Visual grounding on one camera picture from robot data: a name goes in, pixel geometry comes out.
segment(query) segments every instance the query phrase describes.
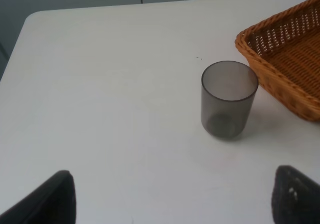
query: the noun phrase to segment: gray translucent glass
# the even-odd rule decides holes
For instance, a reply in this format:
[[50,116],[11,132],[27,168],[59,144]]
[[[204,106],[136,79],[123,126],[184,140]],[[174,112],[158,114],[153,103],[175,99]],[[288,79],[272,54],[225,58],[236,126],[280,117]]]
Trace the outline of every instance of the gray translucent glass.
[[210,134],[233,138],[245,128],[258,78],[239,62],[221,61],[210,65],[201,78],[201,122]]

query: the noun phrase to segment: wicker basket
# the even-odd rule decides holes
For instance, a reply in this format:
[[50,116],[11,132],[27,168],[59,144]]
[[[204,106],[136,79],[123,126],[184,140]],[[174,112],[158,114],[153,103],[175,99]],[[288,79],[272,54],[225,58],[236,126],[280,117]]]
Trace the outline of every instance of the wicker basket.
[[235,44],[261,86],[299,117],[320,120],[320,0],[251,26]]

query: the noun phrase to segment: cup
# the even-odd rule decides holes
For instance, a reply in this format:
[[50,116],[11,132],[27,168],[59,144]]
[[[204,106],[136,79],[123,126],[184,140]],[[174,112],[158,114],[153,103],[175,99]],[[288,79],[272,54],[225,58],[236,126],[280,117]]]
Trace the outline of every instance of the cup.
[[201,122],[211,135],[234,138],[245,128],[259,86],[255,72],[236,61],[221,61],[202,74]]

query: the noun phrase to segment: drinking glass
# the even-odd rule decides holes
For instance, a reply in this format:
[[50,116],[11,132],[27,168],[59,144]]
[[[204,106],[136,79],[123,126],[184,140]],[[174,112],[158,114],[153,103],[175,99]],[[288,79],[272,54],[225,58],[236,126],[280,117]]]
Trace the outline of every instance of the drinking glass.
[[245,128],[258,78],[247,65],[221,61],[202,74],[201,122],[210,134],[233,138]]

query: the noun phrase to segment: glass rim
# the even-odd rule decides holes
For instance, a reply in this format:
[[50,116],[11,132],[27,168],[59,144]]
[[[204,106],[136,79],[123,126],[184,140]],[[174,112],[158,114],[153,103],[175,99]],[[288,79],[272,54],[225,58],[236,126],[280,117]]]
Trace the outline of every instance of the glass rim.
[[[240,65],[243,65],[243,66],[245,66],[246,68],[248,68],[248,69],[253,73],[253,75],[254,75],[255,78],[256,78],[256,83],[257,83],[256,85],[257,85],[257,86],[255,87],[255,89],[253,90],[253,92],[252,92],[251,94],[249,94],[248,96],[246,96],[246,97],[244,97],[244,98],[242,98],[242,99],[238,99],[238,100],[224,100],[224,99],[221,99],[221,98],[219,98],[219,97],[217,97],[217,96],[214,96],[212,93],[210,93],[210,92],[206,89],[206,87],[204,86],[204,75],[205,75],[206,71],[207,71],[210,67],[212,67],[213,65],[216,65],[216,64],[219,64],[219,63],[222,63],[222,62],[234,62],[234,63],[240,64]],[[243,100],[246,100],[246,99],[250,98],[251,96],[253,96],[253,95],[257,92],[257,89],[258,89],[258,87],[259,87],[259,79],[258,79],[258,77],[257,77],[257,74],[256,74],[256,73],[253,71],[253,69],[251,69],[248,65],[245,65],[244,63],[241,63],[241,62],[238,62],[238,61],[233,61],[233,60],[222,60],[222,61],[215,62],[215,63],[209,65],[208,67],[206,67],[206,69],[204,70],[204,72],[202,73],[202,76],[201,76],[201,84],[202,84],[203,89],[204,89],[209,95],[211,95],[212,97],[214,97],[214,98],[216,98],[216,99],[218,99],[218,100],[225,101],[225,102],[239,102],[239,101],[243,101]]]

